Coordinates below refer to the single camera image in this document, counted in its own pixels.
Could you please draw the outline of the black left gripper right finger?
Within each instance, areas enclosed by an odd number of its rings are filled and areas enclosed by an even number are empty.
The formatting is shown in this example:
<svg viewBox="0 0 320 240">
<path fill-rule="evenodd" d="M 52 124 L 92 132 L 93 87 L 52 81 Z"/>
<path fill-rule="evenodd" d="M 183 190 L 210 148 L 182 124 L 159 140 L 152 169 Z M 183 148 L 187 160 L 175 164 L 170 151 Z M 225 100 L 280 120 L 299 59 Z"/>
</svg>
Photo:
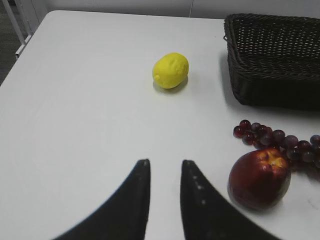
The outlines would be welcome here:
<svg viewBox="0 0 320 240">
<path fill-rule="evenodd" d="M 182 161 L 180 209 L 186 240 L 277 239 L 229 204 L 192 160 Z"/>
</svg>

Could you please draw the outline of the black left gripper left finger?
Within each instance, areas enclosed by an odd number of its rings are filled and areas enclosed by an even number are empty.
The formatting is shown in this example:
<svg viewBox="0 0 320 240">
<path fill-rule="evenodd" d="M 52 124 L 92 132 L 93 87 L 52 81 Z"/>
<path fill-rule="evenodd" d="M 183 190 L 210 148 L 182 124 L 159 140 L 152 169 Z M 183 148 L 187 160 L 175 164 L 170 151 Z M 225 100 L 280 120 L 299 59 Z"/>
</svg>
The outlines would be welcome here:
<svg viewBox="0 0 320 240">
<path fill-rule="evenodd" d="M 138 160 L 113 195 L 57 240 L 143 240 L 149 217 L 151 165 Z"/>
</svg>

